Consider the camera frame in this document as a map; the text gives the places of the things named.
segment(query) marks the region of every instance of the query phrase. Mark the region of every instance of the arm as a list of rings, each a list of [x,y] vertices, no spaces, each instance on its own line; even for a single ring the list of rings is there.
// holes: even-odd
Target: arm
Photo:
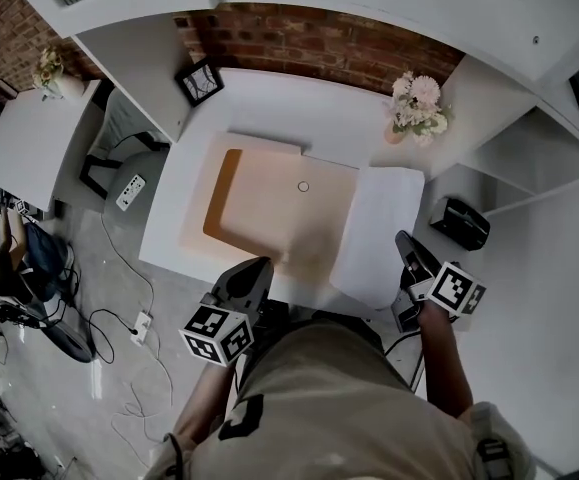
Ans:
[[[9,252],[11,249],[11,227],[9,226],[9,210],[7,205],[0,204],[0,254]]]
[[[425,359],[427,400],[457,418],[473,405],[471,389],[458,356],[449,314],[431,301],[418,316]]]
[[[15,230],[13,236],[16,239],[16,246],[9,251],[9,255],[11,257],[11,267],[15,272],[18,270],[18,266],[25,257],[25,254],[27,254],[27,234],[25,233],[25,227],[22,224],[20,214],[15,210],[11,210],[11,212],[14,215]]]
[[[211,424],[224,418],[235,365],[207,364],[178,418],[173,433],[200,444],[209,437]]]

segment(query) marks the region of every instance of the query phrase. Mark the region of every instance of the hand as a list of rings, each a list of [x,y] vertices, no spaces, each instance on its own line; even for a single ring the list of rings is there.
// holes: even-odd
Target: hand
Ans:
[[[418,324],[420,324],[420,327],[425,327],[427,325],[433,325],[436,322],[450,323],[449,313],[435,302],[426,300],[422,305],[420,313],[418,313]]]

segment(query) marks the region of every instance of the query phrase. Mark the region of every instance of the brick wall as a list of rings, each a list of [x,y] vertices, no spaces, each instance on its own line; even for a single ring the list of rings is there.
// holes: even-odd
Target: brick wall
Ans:
[[[18,91],[32,88],[33,66],[50,44],[59,47],[69,73],[104,78],[78,46],[60,39],[26,0],[0,0],[0,79]]]
[[[174,14],[194,60],[340,82],[385,94],[406,70],[442,84],[464,54],[375,20],[276,4],[221,4]]]

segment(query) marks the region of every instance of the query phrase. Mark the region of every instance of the picture frame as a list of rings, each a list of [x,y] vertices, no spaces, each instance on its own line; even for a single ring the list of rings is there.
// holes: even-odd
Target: picture frame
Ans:
[[[220,74],[209,57],[181,70],[175,80],[192,107],[197,107],[224,89]]]

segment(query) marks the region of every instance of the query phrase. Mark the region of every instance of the white cloth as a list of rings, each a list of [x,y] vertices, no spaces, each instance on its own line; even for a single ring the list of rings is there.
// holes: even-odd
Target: white cloth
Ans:
[[[416,223],[424,174],[402,167],[368,167],[356,193],[329,282],[339,291],[379,309],[396,299],[404,264],[396,233]]]

